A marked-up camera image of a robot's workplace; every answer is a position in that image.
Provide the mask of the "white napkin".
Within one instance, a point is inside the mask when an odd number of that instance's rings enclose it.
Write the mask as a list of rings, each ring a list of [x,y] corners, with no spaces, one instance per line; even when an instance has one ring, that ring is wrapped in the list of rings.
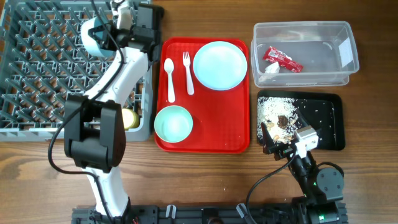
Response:
[[[264,73],[265,74],[276,74],[280,71],[280,65],[278,62],[274,62],[266,67]]]

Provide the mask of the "rice and food scraps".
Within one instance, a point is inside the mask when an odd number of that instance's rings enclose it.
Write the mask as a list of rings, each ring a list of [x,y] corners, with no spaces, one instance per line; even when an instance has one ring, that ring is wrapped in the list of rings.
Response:
[[[291,98],[269,97],[257,102],[257,142],[263,143],[261,123],[264,122],[274,142],[288,143],[293,140],[298,109]]]

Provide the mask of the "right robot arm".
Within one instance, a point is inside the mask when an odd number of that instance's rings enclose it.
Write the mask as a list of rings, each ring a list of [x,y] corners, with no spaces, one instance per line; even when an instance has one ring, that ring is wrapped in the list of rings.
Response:
[[[299,110],[298,122],[303,127],[294,132],[287,144],[277,144],[266,124],[261,124],[264,137],[263,152],[275,160],[287,159],[288,168],[298,182],[302,197],[290,203],[275,203],[262,209],[265,223],[348,223],[346,205],[342,203],[344,172],[332,163],[317,164],[311,150],[318,146],[318,133]]]

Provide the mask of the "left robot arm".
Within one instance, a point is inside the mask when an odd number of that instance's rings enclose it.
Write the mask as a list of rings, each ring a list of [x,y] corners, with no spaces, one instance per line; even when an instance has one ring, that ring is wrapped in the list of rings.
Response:
[[[99,16],[84,22],[81,41],[89,54],[114,60],[93,87],[65,104],[65,154],[89,177],[96,198],[87,212],[74,210],[74,223],[135,221],[119,169],[126,148],[122,107],[160,59],[164,8],[140,3],[133,16],[129,1],[112,1],[111,10],[116,22]]]

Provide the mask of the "light blue small bowl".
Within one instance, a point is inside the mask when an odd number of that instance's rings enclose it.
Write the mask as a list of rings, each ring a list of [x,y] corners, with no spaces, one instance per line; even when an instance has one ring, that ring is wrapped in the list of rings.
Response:
[[[81,41],[83,46],[89,54],[95,57],[110,58],[114,55],[114,51],[101,49],[95,39],[89,36],[88,31],[97,27],[101,27],[100,20],[97,17],[83,23],[81,26]]]

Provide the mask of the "red snack wrapper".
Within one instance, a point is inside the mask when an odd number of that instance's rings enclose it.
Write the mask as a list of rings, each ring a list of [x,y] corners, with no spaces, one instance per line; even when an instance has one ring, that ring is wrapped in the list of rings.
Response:
[[[303,65],[292,60],[287,54],[272,46],[267,49],[262,59],[270,63],[277,62],[281,67],[294,73],[300,73],[303,70]]]

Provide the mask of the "yellow plastic cup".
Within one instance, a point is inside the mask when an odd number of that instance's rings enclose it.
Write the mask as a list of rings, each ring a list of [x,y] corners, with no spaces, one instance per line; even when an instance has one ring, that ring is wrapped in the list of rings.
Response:
[[[135,111],[132,109],[123,108],[121,112],[125,130],[139,127],[140,119],[139,115]]]

